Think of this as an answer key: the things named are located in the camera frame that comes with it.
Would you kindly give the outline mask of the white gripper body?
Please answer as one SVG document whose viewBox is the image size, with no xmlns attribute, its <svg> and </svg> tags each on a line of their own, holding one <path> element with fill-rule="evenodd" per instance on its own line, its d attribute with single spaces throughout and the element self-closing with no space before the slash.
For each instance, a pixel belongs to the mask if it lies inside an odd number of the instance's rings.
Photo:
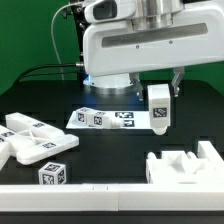
<svg viewBox="0 0 224 224">
<path fill-rule="evenodd" d="M 224 1 L 136 1 L 126 19 L 88 23 L 84 67 L 94 77 L 224 61 Z"/>
</svg>

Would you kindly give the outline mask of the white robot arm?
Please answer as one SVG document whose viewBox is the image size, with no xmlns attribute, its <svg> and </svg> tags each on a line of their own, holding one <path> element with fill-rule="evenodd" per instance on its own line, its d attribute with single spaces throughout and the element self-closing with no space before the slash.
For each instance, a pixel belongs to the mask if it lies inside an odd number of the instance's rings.
<svg viewBox="0 0 224 224">
<path fill-rule="evenodd" d="M 224 0 L 95 0 L 85 5 L 87 74 L 99 77 L 224 61 Z"/>
</svg>

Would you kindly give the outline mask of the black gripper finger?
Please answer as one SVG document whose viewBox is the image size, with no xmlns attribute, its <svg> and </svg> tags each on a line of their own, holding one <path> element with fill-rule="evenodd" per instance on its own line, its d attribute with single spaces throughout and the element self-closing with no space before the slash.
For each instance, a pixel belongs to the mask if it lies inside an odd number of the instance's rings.
<svg viewBox="0 0 224 224">
<path fill-rule="evenodd" d="M 172 79 L 172 87 L 174 90 L 174 96 L 177 97 L 179 93 L 179 84 L 184 77 L 185 68 L 184 67 L 176 67 L 173 69 L 174 77 Z"/>
<path fill-rule="evenodd" d="M 144 99 L 144 97 L 143 97 L 144 89 L 143 89 L 142 84 L 140 83 L 139 74 L 138 73 L 130 73 L 129 78 L 130 78 L 130 82 L 133 84 L 134 88 L 137 91 L 139 100 L 142 101 Z"/>
</svg>

